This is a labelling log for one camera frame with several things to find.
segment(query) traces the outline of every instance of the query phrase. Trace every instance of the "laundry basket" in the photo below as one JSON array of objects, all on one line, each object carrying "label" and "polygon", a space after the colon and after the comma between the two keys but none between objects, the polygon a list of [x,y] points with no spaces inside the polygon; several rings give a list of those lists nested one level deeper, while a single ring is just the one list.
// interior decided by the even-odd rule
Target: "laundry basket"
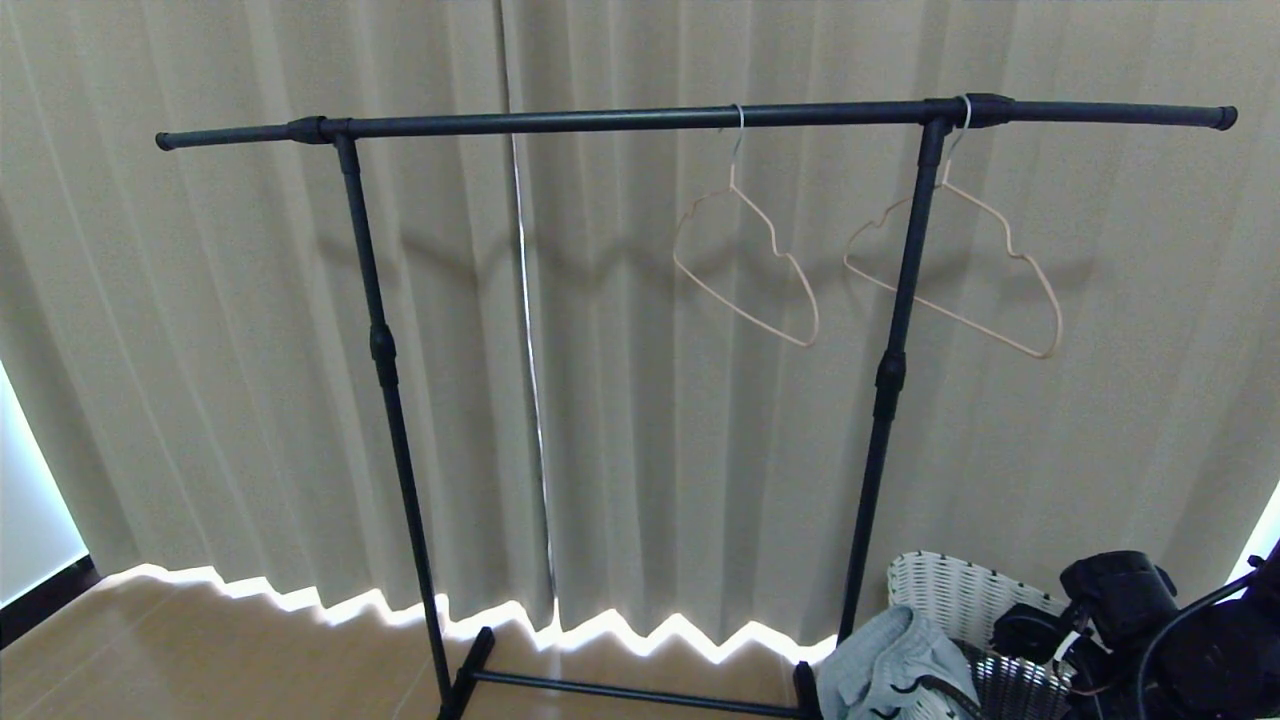
[{"label": "laundry basket", "polygon": [[[964,651],[988,720],[1059,720],[1068,711],[1065,682],[988,647],[996,620],[1015,603],[1059,615],[1065,602],[995,570],[924,551],[890,564],[888,602],[922,612]],[[940,698],[929,698],[904,715],[902,720],[946,720],[948,710]]]}]

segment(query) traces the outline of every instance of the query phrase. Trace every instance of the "pink hanger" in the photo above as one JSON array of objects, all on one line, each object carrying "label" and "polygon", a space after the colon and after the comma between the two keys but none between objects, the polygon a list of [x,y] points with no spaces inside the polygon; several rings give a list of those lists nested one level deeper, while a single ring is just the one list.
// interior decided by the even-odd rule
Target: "pink hanger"
[{"label": "pink hanger", "polygon": [[[737,150],[739,150],[739,147],[742,146],[742,135],[746,132],[746,115],[742,113],[742,106],[741,105],[733,105],[733,106],[737,108],[739,135],[737,135],[737,142],[733,143],[733,159],[730,163],[730,165],[728,165],[728,187],[726,187],[723,190],[717,190],[714,192],[709,192],[709,193],[699,197],[698,200],[694,200],[692,205],[689,206],[689,210],[686,210],[685,214],[680,218],[680,222],[676,223],[676,240],[675,240],[675,243],[673,243],[673,246],[671,249],[671,259],[675,260],[676,266],[680,268],[680,270],[682,273],[685,273],[686,275],[689,275],[689,279],[691,279],[695,283],[698,283],[698,287],[700,287],[700,288],[705,290],[707,292],[709,292],[712,295],[712,297],[714,297],[716,300],[719,300],[721,302],[723,302],[724,305],[727,305],[730,310],[737,313],[739,315],[746,318],[748,320],[750,320],[750,322],[755,323],[756,325],[759,325],[759,327],[769,331],[771,333],[781,337],[782,340],[785,340],[787,342],[799,345],[800,347],[810,347],[818,340],[818,328],[819,328],[819,323],[820,323],[820,320],[818,318],[818,299],[814,297],[814,295],[813,295],[813,287],[809,286],[809,277],[804,274],[804,269],[800,268],[800,263],[796,261],[795,256],[791,255],[790,252],[781,252],[778,250],[778,233],[773,228],[773,220],[771,220],[769,217],[764,214],[764,210],[760,210],[760,208],[755,202],[753,202],[750,197],[748,197],[746,195],[742,195],[742,191],[737,188],[737,182],[735,179],[735,172],[736,172],[736,168],[737,168]],[[769,246],[773,249],[773,256],[774,258],[786,258],[787,261],[791,263],[791,266],[795,269],[796,274],[800,275],[800,283],[804,284],[805,295],[809,296],[809,305],[813,307],[813,334],[809,336],[809,340],[799,340],[799,338],[796,338],[794,336],[790,336],[786,332],[780,331],[778,328],[774,328],[773,325],[771,325],[771,324],[765,323],[764,320],[756,318],[755,315],[751,315],[746,310],[742,310],[741,307],[739,307],[737,305],[735,305],[733,302],[731,302],[727,297],[724,297],[719,292],[716,292],[709,284],[707,284],[705,282],[703,282],[701,278],[699,278],[698,275],[695,275],[692,270],[690,270],[689,268],[686,268],[685,264],[680,261],[680,228],[685,224],[686,220],[689,220],[689,218],[692,218],[698,213],[698,206],[704,200],[710,200],[712,197],[717,197],[717,196],[724,195],[724,193],[732,193],[732,195],[737,196],[762,220],[764,220],[765,227],[769,228]]]},{"label": "pink hanger", "polygon": [[[946,161],[946,165],[942,168],[942,181],[940,181],[938,184],[934,186],[934,187],[941,187],[941,188],[950,190],[951,192],[959,195],[960,199],[963,199],[963,200],[965,200],[968,202],[972,202],[973,205],[977,205],[978,209],[983,210],[984,213],[987,213],[988,215],[996,218],[996,220],[1000,222],[1000,225],[1005,229],[1005,252],[1010,258],[1012,258],[1014,260],[1021,260],[1023,263],[1027,263],[1028,265],[1032,266],[1032,270],[1036,272],[1036,278],[1039,279],[1041,287],[1044,288],[1044,295],[1048,297],[1050,305],[1053,306],[1053,342],[1044,351],[1032,350],[1030,347],[1027,347],[1025,345],[1023,345],[1023,343],[1020,343],[1020,342],[1018,342],[1015,340],[1010,340],[1009,337],[1005,337],[1005,336],[997,333],[996,331],[992,331],[989,328],[979,325],[978,323],[974,323],[973,320],[970,320],[968,318],[963,318],[963,316],[952,313],[951,310],[947,310],[946,307],[934,305],[933,302],[929,302],[928,300],[925,300],[923,297],[916,296],[915,301],[919,302],[920,305],[924,305],[925,307],[932,307],[933,310],[937,310],[938,313],[942,313],[947,318],[951,318],[952,320],[957,320],[957,322],[960,322],[960,323],[963,323],[963,324],[965,324],[965,325],[968,325],[968,327],[970,327],[970,328],[973,328],[973,329],[975,329],[975,331],[978,331],[978,332],[980,332],[983,334],[986,334],[987,337],[991,337],[992,340],[997,340],[997,341],[1000,341],[1000,342],[1002,342],[1002,343],[1012,347],[1014,350],[1018,350],[1019,352],[1025,352],[1027,355],[1030,355],[1032,357],[1036,357],[1038,360],[1044,360],[1044,359],[1050,357],[1051,355],[1053,355],[1053,351],[1057,350],[1059,343],[1062,342],[1062,307],[1057,304],[1057,296],[1053,293],[1053,286],[1050,284],[1048,278],[1044,277],[1044,272],[1041,270],[1039,263],[1037,263],[1034,258],[1032,258],[1030,255],[1027,255],[1025,252],[1018,252],[1018,251],[1014,250],[1014,232],[1009,227],[1009,220],[1006,220],[1004,215],[1001,215],[998,211],[996,211],[995,208],[992,208],[991,205],[987,205],[982,200],[978,200],[973,195],[969,195],[968,192],[965,192],[965,191],[960,190],[959,187],[951,184],[951,181],[950,181],[950,178],[951,178],[951,156],[955,154],[956,145],[960,145],[960,138],[964,137],[964,131],[969,129],[969,122],[973,119],[973,105],[969,102],[969,96],[964,95],[963,97],[964,97],[964,105],[965,105],[964,127],[960,128],[960,135],[956,136],[955,141],[951,143],[951,150],[947,151],[947,161]],[[895,204],[890,205],[888,208],[886,208],[884,213],[881,215],[881,218],[878,220],[867,223],[865,225],[863,225],[863,227],[858,228],[856,231],[854,231],[854,234],[850,236],[850,238],[849,238],[849,247],[850,249],[852,247],[854,241],[858,240],[858,236],[861,234],[864,231],[870,229],[870,228],[882,228],[882,227],[884,227],[884,222],[888,220],[890,213],[892,213],[893,210],[896,210],[901,205],[909,202],[910,200],[911,200],[910,197],[904,197],[904,199],[899,200],[897,202],[895,202]],[[872,281],[873,283],[883,287],[884,290],[888,290],[891,292],[896,292],[897,291],[897,288],[895,288],[893,286],[891,286],[891,284],[888,284],[886,282],[882,282],[879,279],[876,279],[870,274],[868,274],[867,272],[864,272],[864,270],[861,270],[859,268],[855,268],[852,265],[852,263],[849,261],[849,249],[845,250],[845,266],[849,268],[850,270],[852,270],[854,273],[858,273],[863,278],[867,278],[867,279]]]}]

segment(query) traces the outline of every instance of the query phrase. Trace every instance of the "garment rack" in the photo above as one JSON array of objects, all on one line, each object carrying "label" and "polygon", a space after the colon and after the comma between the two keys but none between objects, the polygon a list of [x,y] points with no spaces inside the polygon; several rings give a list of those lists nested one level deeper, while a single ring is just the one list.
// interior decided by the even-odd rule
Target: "garment rack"
[{"label": "garment rack", "polygon": [[[968,99],[972,106],[972,115],[968,118],[968,127],[970,129],[1011,122],[1048,122],[1185,126],[1225,131],[1235,124],[1236,119],[1236,109],[1230,106],[1198,108],[1115,102],[1024,102],[991,94],[970,94]],[[390,328],[387,325],[381,290],[378,284],[378,268],[374,261],[369,215],[365,210],[365,193],[360,181],[360,158],[356,151],[356,140],[371,137],[736,128],[740,123],[742,127],[923,126],[919,159],[916,161],[915,191],[911,197],[911,213],[902,247],[902,264],[899,270],[897,291],[893,297],[893,314],[890,322],[888,342],[876,372],[876,401],[872,410],[870,442],[867,451],[867,466],[863,474],[861,493],[858,503],[858,518],[854,524],[849,552],[844,609],[840,618],[840,629],[836,634],[838,641],[844,641],[854,629],[854,612],[858,606],[858,596],[861,592],[863,575],[867,569],[867,553],[870,548],[872,523],[876,519],[876,502],[879,497],[881,475],[884,471],[884,455],[888,450],[890,428],[897,410],[899,393],[902,391],[906,378],[906,331],[911,319],[911,305],[920,273],[920,258],[924,252],[924,236],[929,220],[929,208],[933,201],[938,164],[942,158],[942,145],[946,136],[955,127],[961,126],[965,119],[966,106],[961,97],[888,102],[746,105],[742,108],[730,105],[719,108],[585,110],[424,118],[330,119],[325,117],[310,117],[278,126],[178,133],[161,132],[156,133],[156,145],[161,150],[177,150],[179,147],[206,145],[238,145],[291,140],[306,145],[333,145],[338,151],[338,163],[347,184],[347,202],[351,206],[351,223],[355,232],[356,250],[360,256],[365,299],[369,304],[370,352],[378,370],[378,382],[383,388],[383,401],[387,406],[392,450],[396,455],[396,471],[404,502],[404,518],[408,523],[413,565],[417,570],[417,583],[426,615],[431,660],[435,666],[435,679],[440,688],[439,720],[462,717],[467,701],[471,698],[471,693],[480,680],[771,717],[819,719],[814,675],[806,662],[800,662],[792,675],[797,700],[795,707],[739,702],[485,670],[485,660],[494,646],[492,628],[483,628],[480,630],[461,667],[458,667],[457,675],[452,680],[449,679],[448,662],[444,656],[444,639],[440,633],[439,614],[435,607],[435,591],[431,580],[430,560],[428,557],[426,536],[422,529],[417,487],[413,482],[413,469],[410,461],[404,413],[401,409],[399,380],[396,373],[396,342]]]}]

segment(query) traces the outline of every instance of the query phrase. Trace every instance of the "light under curtain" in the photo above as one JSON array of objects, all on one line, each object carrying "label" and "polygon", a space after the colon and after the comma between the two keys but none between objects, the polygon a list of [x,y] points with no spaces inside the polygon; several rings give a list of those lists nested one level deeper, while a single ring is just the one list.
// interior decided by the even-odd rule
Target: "light under curtain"
[{"label": "light under curtain", "polygon": [[[1221,583],[1280,477],[1280,15],[1270,3],[503,3],[513,110],[1000,92],[1234,102],[1221,136],[1019,124],[972,132],[952,179],[1005,213],[1065,311],[1033,361],[916,309],[860,618],[927,548],[1056,589],[1133,547],[1187,597]],[[891,296],[845,242],[909,195],[916,128],[748,129],[742,190],[822,307],[810,350],[677,273],[686,205],[724,187],[732,131],[521,138],[561,615],[681,612],[721,642],[836,626]],[[858,259],[896,279],[906,214]],[[741,204],[681,258],[753,315],[810,310]],[[934,202],[919,293],[1037,347],[1034,275],[989,218]]]},{"label": "light under curtain", "polygon": [[[5,3],[4,355],[104,571],[420,602],[338,160],[161,128],[506,110],[484,3]],[[552,614],[509,140],[367,142],[436,587]]]},{"label": "light under curtain", "polygon": [[[1222,4],[458,1],[0,5],[0,356],[106,571],[140,561],[417,602],[337,158],[163,154],[157,129],[919,99],[1234,104],[1231,132],[973,132],[1065,313],[1038,363],[918,307],[860,616],[928,548],[1043,588],[1144,550],[1194,597],[1280,477],[1280,14]],[[680,612],[835,632],[890,296],[841,258],[915,128],[749,129],[740,184],[801,261],[801,350],[680,275],[733,131],[362,141],[436,588],[535,625]],[[530,392],[520,170],[543,455]],[[905,214],[860,237],[892,282]],[[681,256],[804,336],[741,206]],[[1039,286],[940,196],[919,292],[1033,346]],[[545,512],[543,492],[545,487]]]}]

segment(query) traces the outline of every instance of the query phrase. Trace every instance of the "light blue fabric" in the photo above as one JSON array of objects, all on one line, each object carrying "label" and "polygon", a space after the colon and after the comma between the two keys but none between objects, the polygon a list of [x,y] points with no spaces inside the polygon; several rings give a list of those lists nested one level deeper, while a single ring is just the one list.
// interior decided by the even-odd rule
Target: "light blue fabric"
[{"label": "light blue fabric", "polygon": [[[915,705],[916,687],[900,693],[891,685],[909,688],[920,675],[933,675],[964,692],[974,702],[969,661],[960,648],[928,618],[905,605],[881,612],[845,642],[818,669],[818,705],[824,720],[879,720],[872,710],[892,715]],[[950,698],[945,702],[959,720],[969,714]]]}]

